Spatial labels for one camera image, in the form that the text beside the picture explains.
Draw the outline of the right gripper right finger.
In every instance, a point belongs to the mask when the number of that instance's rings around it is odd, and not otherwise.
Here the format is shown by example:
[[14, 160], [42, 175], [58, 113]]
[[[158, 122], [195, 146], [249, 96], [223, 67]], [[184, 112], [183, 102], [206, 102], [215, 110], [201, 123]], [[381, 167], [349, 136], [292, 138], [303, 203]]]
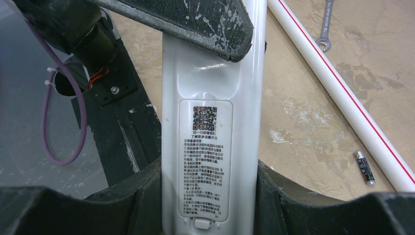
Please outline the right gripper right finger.
[[342, 201], [307, 189], [258, 163], [256, 235], [412, 235], [415, 195], [372, 192]]

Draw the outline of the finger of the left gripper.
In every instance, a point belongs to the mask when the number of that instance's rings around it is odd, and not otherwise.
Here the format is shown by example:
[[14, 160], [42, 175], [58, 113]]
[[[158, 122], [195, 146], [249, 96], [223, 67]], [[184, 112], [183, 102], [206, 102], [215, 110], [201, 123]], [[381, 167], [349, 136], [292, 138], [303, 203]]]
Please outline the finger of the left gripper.
[[95, 0], [95, 4], [226, 61], [239, 62], [254, 26], [241, 0]]

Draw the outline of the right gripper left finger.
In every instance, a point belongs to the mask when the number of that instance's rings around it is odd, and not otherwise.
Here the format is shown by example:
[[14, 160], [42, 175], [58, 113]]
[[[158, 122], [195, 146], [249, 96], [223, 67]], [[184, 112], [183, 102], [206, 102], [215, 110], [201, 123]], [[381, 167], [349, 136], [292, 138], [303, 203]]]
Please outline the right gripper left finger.
[[3, 235], [159, 235], [161, 160], [86, 199], [47, 187], [2, 187]]

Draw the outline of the white remote control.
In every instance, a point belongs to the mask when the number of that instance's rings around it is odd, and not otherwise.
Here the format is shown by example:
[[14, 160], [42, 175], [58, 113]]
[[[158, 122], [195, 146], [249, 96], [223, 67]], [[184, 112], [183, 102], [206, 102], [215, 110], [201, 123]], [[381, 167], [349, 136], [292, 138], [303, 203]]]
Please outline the white remote control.
[[166, 235], [251, 235], [267, 3], [237, 63], [162, 35], [161, 209]]

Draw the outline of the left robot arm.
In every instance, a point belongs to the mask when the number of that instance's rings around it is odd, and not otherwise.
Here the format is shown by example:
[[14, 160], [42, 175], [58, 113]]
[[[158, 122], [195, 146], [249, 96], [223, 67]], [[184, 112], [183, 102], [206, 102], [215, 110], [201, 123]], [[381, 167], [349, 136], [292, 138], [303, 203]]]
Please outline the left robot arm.
[[254, 26], [241, 0], [16, 0], [43, 36], [71, 52], [106, 8], [231, 62], [251, 47]]

